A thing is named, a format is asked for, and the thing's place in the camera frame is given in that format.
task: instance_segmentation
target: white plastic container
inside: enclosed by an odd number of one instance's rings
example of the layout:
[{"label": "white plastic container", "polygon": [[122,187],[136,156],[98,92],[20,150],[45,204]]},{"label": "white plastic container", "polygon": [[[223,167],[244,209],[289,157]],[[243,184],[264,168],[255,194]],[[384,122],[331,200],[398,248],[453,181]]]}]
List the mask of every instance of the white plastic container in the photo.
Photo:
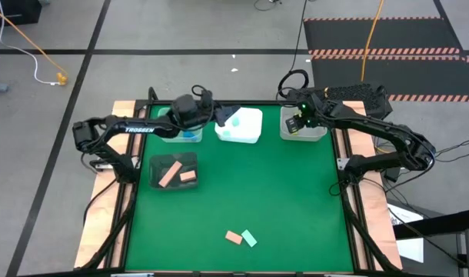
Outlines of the white plastic container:
[{"label": "white plastic container", "polygon": [[222,141],[256,143],[262,133],[262,111],[258,108],[240,108],[225,123],[214,130]]},{"label": "white plastic container", "polygon": [[[160,108],[158,116],[166,115],[170,108]],[[192,132],[180,131],[175,138],[161,138],[165,142],[200,142],[202,140],[202,129]]]},{"label": "white plastic container", "polygon": [[317,142],[319,139],[321,139],[324,135],[327,134],[327,128],[325,127],[304,127],[295,134],[289,133],[288,127],[286,126],[286,120],[293,117],[297,113],[299,113],[298,107],[281,108],[281,127],[279,128],[279,133],[282,139],[300,142]]}]

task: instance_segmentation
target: clear plastic container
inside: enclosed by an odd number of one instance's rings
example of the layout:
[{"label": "clear plastic container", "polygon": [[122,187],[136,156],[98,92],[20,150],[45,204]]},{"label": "clear plastic container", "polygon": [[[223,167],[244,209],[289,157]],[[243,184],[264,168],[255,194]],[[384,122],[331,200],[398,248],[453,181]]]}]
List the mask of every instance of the clear plastic container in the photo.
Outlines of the clear plastic container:
[{"label": "clear plastic container", "polygon": [[[160,108],[158,116],[166,115],[170,108]],[[180,131],[176,138],[161,138],[165,142],[200,142],[202,140],[202,129],[192,132]]]},{"label": "clear plastic container", "polygon": [[281,126],[279,128],[279,133],[282,139],[300,141],[300,142],[317,142],[324,135],[327,134],[327,128],[317,127],[317,128],[306,128],[299,130],[298,132],[291,134],[288,131],[286,126],[286,120],[293,117],[295,114],[299,113],[298,107],[294,108],[281,108]]}]

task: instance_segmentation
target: gray floor tile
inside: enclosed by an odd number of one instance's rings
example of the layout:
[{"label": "gray floor tile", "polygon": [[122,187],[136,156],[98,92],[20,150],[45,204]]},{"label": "gray floor tile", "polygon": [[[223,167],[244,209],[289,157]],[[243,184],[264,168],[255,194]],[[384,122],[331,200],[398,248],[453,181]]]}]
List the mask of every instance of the gray floor tile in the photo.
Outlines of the gray floor tile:
[{"label": "gray floor tile", "polygon": [[[469,139],[469,103],[392,102],[387,120],[409,126],[429,139],[437,150]],[[469,146],[443,154],[453,159],[469,153]],[[414,173],[402,175],[399,182]],[[456,162],[437,162],[426,175],[398,188],[417,207],[442,214],[469,209],[469,157]]]},{"label": "gray floor tile", "polygon": [[[55,56],[75,76],[82,57]],[[38,76],[53,81],[55,70],[40,59]],[[0,55],[0,276],[5,275],[72,90],[42,85],[24,55]]]},{"label": "gray floor tile", "polygon": [[[86,49],[103,1],[51,0],[42,8],[37,24],[18,27],[41,48]],[[12,27],[4,28],[3,41],[19,48],[33,48]]]},{"label": "gray floor tile", "polygon": [[[253,0],[115,0],[97,48],[293,48],[303,1],[283,1],[259,12]],[[318,0],[305,17],[373,16],[378,2]],[[433,2],[386,2],[383,16],[433,16]],[[300,47],[306,47],[304,35]]]},{"label": "gray floor tile", "polygon": [[469,0],[441,0],[462,47],[469,50]]},{"label": "gray floor tile", "polygon": [[[295,68],[311,70],[306,58],[299,55]],[[216,99],[274,99],[291,62],[290,55],[94,56],[71,122],[109,115],[115,100],[147,98],[151,85],[160,99],[190,93],[194,84]],[[79,156],[69,128],[19,274],[72,269],[94,180]]]}]

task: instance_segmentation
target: green mat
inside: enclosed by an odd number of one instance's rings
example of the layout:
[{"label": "green mat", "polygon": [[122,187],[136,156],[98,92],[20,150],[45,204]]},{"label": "green mat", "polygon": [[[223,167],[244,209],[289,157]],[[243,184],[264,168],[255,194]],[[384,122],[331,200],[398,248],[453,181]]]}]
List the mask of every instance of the green mat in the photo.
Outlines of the green mat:
[{"label": "green mat", "polygon": [[[220,141],[214,123],[199,143],[148,135],[126,270],[352,272],[341,199],[328,194],[337,181],[330,134],[282,140],[280,107],[256,108],[264,119],[253,145]],[[179,152],[197,153],[199,186],[152,189],[151,156]],[[253,248],[225,239],[245,229]]]}]

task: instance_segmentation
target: white paper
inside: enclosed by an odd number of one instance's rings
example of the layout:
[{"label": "white paper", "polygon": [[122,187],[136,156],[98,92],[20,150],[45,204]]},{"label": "white paper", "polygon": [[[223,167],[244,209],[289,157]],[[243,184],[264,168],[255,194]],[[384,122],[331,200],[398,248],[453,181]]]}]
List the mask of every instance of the white paper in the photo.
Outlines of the white paper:
[{"label": "white paper", "polygon": [[[402,221],[409,223],[417,220],[422,220],[423,217],[415,212],[399,208],[394,205],[388,204],[388,208],[394,212]],[[390,213],[391,224],[398,225],[401,221],[396,219]],[[424,240],[423,239],[402,239],[397,241],[398,253],[405,258],[412,259],[416,262],[424,262]]]}]

